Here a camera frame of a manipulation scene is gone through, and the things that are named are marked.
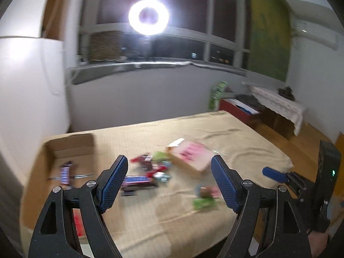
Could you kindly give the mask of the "red dark snack packet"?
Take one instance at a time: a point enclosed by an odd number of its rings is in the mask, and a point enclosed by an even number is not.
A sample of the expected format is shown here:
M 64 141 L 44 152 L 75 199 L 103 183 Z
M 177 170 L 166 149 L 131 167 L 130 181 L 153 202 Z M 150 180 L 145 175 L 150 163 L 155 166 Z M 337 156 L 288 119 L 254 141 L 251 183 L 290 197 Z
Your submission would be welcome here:
M 153 169 L 153 155 L 142 154 L 140 156 L 130 159 L 130 162 L 138 164 L 144 171 L 151 171 Z

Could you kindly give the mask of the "brown cardboard box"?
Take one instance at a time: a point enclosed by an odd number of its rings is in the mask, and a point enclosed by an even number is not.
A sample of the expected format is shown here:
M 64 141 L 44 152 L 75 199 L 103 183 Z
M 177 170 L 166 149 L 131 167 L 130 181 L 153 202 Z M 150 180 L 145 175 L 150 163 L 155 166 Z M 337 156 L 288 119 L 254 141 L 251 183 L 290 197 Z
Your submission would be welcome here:
M 44 202 L 57 185 L 80 187 L 111 167 L 120 154 L 114 139 L 80 132 L 56 136 L 40 147 L 26 183 L 20 207 L 20 231 L 32 233 Z

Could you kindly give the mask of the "striped beige bed cover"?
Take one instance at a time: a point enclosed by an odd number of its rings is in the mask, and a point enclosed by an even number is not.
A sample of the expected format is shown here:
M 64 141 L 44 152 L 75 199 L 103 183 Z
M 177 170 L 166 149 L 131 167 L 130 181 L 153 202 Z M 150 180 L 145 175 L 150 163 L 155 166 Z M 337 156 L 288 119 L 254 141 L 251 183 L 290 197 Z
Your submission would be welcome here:
M 98 177 L 119 155 L 133 158 L 163 151 L 179 139 L 202 143 L 222 156 L 243 179 L 275 188 L 262 169 L 292 169 L 290 158 L 270 141 L 227 112 L 210 112 L 155 122 L 53 136 L 40 147 L 31 168 L 20 207 L 20 236 L 28 251 L 35 223 L 53 187 L 60 166 L 73 161 L 82 179 Z M 170 180 L 134 196 L 118 196 L 104 214 L 107 228 L 123 257 L 195 257 L 230 233 L 235 213 L 219 200 L 209 209 L 193 208 L 195 189 L 215 184 L 210 171 L 192 173 L 179 166 Z

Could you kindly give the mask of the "green jelly cup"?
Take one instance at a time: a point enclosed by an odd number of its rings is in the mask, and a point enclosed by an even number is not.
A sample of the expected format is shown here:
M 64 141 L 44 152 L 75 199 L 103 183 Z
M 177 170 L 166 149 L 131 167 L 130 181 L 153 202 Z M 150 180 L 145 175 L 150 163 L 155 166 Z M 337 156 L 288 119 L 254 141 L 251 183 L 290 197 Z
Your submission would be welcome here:
M 157 165 L 163 165 L 165 167 L 172 166 L 169 156 L 163 151 L 156 151 L 153 154 L 153 162 Z

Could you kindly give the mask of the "green snack packet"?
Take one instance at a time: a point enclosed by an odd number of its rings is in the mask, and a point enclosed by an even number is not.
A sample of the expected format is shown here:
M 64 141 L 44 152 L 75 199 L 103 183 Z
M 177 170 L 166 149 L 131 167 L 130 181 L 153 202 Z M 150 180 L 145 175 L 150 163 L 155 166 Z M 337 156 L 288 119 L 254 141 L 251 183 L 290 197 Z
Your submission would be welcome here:
M 193 208 L 196 211 L 203 209 L 209 209 L 216 206 L 216 200 L 214 198 L 196 198 L 193 199 Z

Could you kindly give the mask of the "blue chocolate bar wrapper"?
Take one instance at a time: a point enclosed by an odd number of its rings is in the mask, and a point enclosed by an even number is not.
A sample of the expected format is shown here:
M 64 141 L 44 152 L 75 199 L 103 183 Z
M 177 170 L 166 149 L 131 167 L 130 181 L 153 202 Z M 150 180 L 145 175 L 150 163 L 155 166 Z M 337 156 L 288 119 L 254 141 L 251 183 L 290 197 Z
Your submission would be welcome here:
M 145 175 L 126 176 L 121 185 L 121 195 L 133 196 L 136 195 L 139 190 L 154 189 L 156 187 L 158 187 L 157 181 Z

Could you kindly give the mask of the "sliced bread loaf bag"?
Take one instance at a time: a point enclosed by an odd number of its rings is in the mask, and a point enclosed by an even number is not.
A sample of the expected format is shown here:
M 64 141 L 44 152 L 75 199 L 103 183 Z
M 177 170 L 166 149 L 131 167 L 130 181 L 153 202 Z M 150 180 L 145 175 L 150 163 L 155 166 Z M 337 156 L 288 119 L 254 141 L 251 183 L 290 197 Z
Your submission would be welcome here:
M 166 148 L 166 154 L 173 165 L 194 175 L 204 174 L 215 155 L 214 151 L 204 144 L 184 138 L 170 143 Z

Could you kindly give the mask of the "purple snack bar wrapper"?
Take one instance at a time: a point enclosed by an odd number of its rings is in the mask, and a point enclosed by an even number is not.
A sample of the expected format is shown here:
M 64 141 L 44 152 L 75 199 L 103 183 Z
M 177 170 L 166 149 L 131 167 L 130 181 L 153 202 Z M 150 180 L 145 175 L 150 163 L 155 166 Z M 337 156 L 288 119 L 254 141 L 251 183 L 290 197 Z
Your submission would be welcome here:
M 60 166 L 58 169 L 58 176 L 49 177 L 49 181 L 59 181 L 60 185 L 66 189 L 70 190 L 75 188 L 75 181 L 77 179 L 88 178 L 93 176 L 93 173 L 90 174 L 79 174 L 76 172 L 78 165 L 72 161 L 68 161 Z

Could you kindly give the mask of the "green tissue pack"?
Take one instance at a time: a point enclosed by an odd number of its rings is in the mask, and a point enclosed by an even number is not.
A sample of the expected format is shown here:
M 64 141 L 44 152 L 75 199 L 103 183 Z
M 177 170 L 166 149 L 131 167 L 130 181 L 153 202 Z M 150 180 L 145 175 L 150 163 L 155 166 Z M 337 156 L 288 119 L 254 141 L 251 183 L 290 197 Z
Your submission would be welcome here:
M 228 88 L 228 84 L 225 81 L 220 81 L 212 87 L 208 102 L 209 111 L 217 111 L 219 109 L 220 100 L 229 94 Z

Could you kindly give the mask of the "woven wicker basket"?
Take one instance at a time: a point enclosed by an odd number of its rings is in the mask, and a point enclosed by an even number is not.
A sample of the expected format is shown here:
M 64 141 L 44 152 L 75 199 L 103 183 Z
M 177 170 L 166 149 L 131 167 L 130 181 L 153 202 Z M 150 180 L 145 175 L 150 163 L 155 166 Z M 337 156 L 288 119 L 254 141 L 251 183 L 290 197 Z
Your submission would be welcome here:
M 93 33 L 89 39 L 89 59 L 91 61 L 119 59 L 121 56 L 120 44 L 120 31 Z

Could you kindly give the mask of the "green wall painting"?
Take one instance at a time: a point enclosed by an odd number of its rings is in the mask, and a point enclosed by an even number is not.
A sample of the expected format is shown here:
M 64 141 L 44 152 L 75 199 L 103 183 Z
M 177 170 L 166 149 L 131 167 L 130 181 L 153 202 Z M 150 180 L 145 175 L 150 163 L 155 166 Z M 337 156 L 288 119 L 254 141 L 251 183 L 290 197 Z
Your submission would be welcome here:
M 248 69 L 285 81 L 291 41 L 290 13 L 284 0 L 251 0 Z

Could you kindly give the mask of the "red brown pastry packet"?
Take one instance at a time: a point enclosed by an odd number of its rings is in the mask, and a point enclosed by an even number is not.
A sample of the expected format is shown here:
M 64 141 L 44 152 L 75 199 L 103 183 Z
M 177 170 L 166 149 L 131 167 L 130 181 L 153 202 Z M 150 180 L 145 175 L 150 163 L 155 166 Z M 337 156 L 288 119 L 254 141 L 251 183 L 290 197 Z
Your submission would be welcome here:
M 196 188 L 196 195 L 202 199 L 216 199 L 220 197 L 220 190 L 217 186 L 198 186 Z

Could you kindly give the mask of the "red storage box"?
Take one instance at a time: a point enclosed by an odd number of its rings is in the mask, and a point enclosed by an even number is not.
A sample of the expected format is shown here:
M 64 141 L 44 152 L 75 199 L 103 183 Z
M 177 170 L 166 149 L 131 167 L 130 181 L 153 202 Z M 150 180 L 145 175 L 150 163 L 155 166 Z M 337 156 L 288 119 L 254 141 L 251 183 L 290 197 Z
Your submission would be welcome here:
M 265 107 L 253 95 L 239 94 L 234 98 L 221 99 L 219 109 L 255 129 L 261 122 Z

